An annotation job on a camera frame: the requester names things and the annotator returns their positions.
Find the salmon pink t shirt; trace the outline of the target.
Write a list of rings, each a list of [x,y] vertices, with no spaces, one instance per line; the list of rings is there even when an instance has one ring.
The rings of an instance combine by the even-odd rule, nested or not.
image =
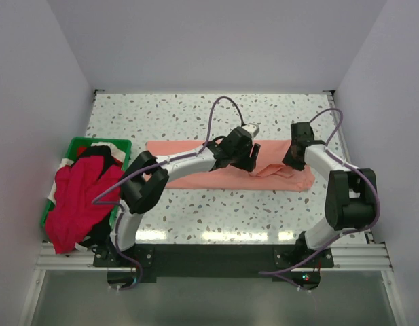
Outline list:
[[[289,140],[258,140],[258,143],[261,148],[256,168],[251,173],[228,166],[182,177],[168,183],[167,188],[303,192],[313,186],[315,176],[308,166],[298,171],[283,164],[291,144]]]

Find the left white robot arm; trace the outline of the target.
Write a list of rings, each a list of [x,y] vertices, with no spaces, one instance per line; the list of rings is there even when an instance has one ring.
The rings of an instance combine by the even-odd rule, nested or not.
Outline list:
[[[139,154],[119,181],[121,213],[110,233],[109,259],[117,266],[131,262],[131,247],[143,215],[158,203],[168,183],[228,166],[253,171],[260,150],[253,142],[258,134],[257,124],[245,124],[193,150],[169,156],[150,151]]]

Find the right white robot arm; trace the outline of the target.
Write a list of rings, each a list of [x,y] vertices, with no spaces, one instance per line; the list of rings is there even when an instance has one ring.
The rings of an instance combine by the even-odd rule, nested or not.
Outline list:
[[[380,201],[375,172],[335,155],[324,141],[315,139],[309,122],[291,125],[291,145],[283,163],[298,171],[309,166],[327,181],[324,217],[295,242],[294,258],[299,265],[311,266],[318,259],[318,251],[378,221]]]

